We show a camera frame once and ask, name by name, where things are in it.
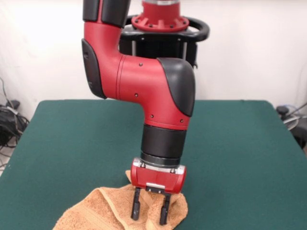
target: silver ring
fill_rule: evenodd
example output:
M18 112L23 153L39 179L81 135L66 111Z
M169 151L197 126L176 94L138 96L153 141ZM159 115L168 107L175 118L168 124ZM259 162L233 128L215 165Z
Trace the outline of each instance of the silver ring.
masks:
M143 1L158 6L169 6L180 2L180 0L143 0Z

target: green tablecloth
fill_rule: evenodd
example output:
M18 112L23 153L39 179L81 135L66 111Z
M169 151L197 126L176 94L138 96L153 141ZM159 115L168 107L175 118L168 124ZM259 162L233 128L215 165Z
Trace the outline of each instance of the green tablecloth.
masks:
M51 229L94 188L127 184L142 121L131 103L42 102L0 177L0 229ZM269 103L197 101L181 163L177 229L307 229L307 160Z

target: brown towel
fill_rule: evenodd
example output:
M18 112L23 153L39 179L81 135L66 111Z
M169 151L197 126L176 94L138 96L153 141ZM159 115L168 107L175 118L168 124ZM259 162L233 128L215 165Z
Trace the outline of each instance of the brown towel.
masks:
M130 171L126 171L130 180ZM171 230L188 213L182 194L171 196L167 224L159 225L164 195L141 190L140 218L130 218L134 186L97 188L83 201L69 208L58 220L53 230Z

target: black cylinder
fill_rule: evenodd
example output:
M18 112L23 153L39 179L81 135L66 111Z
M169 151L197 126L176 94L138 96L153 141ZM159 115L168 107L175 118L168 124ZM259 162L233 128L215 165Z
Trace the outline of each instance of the black cylinder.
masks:
M157 167L178 166L186 133L186 130L144 125L141 159Z

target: red flange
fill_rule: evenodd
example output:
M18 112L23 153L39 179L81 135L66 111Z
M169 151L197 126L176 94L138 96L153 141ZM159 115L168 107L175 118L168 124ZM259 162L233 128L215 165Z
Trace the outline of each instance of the red flange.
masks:
M132 25L143 31L178 32L189 26L189 20L180 16L179 0L143 0L144 10L132 18Z

